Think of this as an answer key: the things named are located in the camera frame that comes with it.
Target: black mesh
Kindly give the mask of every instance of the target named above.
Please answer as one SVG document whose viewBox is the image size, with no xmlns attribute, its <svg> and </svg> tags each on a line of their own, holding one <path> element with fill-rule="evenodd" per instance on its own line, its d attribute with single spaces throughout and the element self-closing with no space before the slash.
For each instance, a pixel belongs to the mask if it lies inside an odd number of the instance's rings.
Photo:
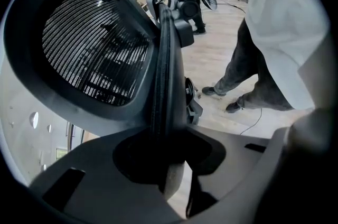
<svg viewBox="0 0 338 224">
<path fill-rule="evenodd" d="M 46 58 L 63 79 L 114 106 L 133 98 L 149 43 L 124 20 L 115 0 L 64 0 L 42 37 Z"/>
</svg>

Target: white shirt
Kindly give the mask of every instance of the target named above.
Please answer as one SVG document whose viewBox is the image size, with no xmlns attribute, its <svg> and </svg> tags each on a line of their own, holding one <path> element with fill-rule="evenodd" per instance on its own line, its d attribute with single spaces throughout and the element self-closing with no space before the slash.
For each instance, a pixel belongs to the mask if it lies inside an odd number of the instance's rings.
<svg viewBox="0 0 338 224">
<path fill-rule="evenodd" d="M 319 0 L 249 0 L 246 22 L 284 97 L 295 109 L 313 107 L 298 74 L 320 45 L 329 20 Z"/>
</svg>

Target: black pants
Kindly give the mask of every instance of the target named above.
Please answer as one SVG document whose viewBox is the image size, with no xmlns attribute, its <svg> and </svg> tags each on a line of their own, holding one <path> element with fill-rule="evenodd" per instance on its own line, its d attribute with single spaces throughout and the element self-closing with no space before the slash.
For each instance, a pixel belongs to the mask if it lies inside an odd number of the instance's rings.
<svg viewBox="0 0 338 224">
<path fill-rule="evenodd" d="M 226 73 L 214 86 L 214 90 L 218 93 L 228 92 L 255 74 L 258 74 L 258 81 L 253 91 L 237 99 L 240 107 L 292 109 L 270 75 L 264 56 L 253 43 L 244 19 L 238 29 L 237 45 Z"/>
<path fill-rule="evenodd" d="M 202 12 L 201 12 L 201 0 L 196 0 L 199 5 L 199 12 L 198 14 L 193 18 L 193 21 L 195 22 L 196 28 L 203 29 L 205 28 L 203 18 L 202 18 Z"/>
</svg>

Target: black shoe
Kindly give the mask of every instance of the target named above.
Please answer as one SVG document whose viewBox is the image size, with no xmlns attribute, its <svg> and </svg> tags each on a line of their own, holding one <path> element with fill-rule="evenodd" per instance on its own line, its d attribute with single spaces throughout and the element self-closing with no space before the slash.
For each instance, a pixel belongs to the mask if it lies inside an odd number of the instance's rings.
<svg viewBox="0 0 338 224">
<path fill-rule="evenodd" d="M 225 96 L 227 93 L 223 93 L 223 94 L 218 94 L 217 92 L 215 92 L 215 90 L 213 89 L 213 87 L 204 87 L 202 89 L 202 93 L 204 93 L 205 95 L 218 95 L 218 96 Z"/>
<path fill-rule="evenodd" d="M 228 104 L 228 106 L 226 108 L 226 112 L 227 113 L 235 113 L 236 111 L 238 111 L 240 109 L 241 109 L 241 107 L 238 106 L 237 102 L 235 102 L 235 103 Z"/>
<path fill-rule="evenodd" d="M 196 31 L 193 31 L 194 35 L 200 35 L 200 34 L 206 34 L 205 28 L 197 29 Z"/>
</svg>

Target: gray pants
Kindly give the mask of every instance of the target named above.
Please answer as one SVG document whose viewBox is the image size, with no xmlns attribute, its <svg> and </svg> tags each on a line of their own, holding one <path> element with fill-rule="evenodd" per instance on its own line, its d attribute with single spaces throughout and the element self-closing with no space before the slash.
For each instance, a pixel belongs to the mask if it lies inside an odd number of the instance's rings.
<svg viewBox="0 0 338 224">
<path fill-rule="evenodd" d="M 258 74 L 258 81 L 253 91 L 239 97 L 237 104 L 242 108 L 249 109 L 292 109 L 270 75 L 263 54 L 253 43 L 245 19 L 238 29 L 237 37 L 237 45 L 226 68 L 226 73 L 214 86 L 214 90 L 223 94 L 236 88 L 251 76 Z"/>
</svg>

